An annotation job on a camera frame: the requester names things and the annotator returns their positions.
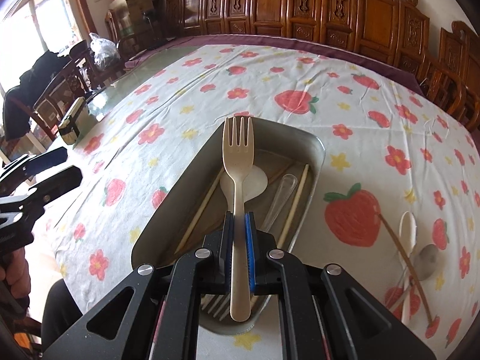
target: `fork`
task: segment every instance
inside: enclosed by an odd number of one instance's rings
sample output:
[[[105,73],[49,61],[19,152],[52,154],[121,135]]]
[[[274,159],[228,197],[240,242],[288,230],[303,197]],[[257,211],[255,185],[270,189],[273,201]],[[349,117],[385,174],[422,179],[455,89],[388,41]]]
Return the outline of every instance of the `fork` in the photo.
[[[247,137],[245,137],[245,123],[243,117],[241,118],[239,142],[237,141],[237,119],[233,118],[231,140],[232,144],[230,145],[230,124],[229,119],[226,118],[223,127],[223,166],[235,184],[230,316],[234,321],[243,322],[250,317],[243,180],[248,176],[254,164],[254,126],[251,118],[248,118]]]

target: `black pants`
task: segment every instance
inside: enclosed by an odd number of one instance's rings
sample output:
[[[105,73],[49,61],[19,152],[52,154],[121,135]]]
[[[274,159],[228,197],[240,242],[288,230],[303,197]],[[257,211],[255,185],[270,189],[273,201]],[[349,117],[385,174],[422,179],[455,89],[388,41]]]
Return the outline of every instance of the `black pants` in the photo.
[[[82,316],[63,280],[57,281],[46,297],[42,321],[42,351],[45,351]]]

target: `person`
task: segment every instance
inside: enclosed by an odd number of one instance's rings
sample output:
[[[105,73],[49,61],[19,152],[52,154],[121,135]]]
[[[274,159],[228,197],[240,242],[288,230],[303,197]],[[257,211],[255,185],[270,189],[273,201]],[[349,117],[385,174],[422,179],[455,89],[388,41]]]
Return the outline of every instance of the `person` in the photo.
[[[31,280],[24,247],[11,254],[6,269],[0,266],[0,281],[3,280],[10,285],[10,293],[15,299],[25,298],[30,294]],[[42,351],[53,344],[81,316],[82,313],[63,279],[57,281],[46,297],[41,332]]]

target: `human hand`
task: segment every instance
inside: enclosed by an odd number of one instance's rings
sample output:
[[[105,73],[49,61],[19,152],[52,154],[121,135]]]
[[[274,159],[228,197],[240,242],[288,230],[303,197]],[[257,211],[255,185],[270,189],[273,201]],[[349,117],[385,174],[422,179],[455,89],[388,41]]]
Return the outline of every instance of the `human hand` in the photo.
[[[11,253],[6,271],[0,266],[0,281],[5,278],[10,285],[10,293],[15,299],[24,298],[30,293],[30,274],[24,247]]]

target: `purple fabric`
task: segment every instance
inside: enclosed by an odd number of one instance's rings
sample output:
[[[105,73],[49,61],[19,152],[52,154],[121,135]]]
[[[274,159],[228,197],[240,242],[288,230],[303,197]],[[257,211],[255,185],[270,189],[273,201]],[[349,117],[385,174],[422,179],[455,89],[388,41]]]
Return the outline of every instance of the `purple fabric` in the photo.
[[[172,47],[204,46],[207,44],[245,44],[251,46],[271,46],[290,50],[301,50],[312,54],[341,59],[352,64],[374,71],[404,87],[423,96],[422,90],[415,76],[396,67],[384,64],[373,59],[354,54],[353,52],[336,49],[322,44],[306,42],[304,40],[277,38],[264,35],[202,35],[174,39],[155,50],[149,50],[140,57],[125,63],[127,69],[132,69],[155,53]]]

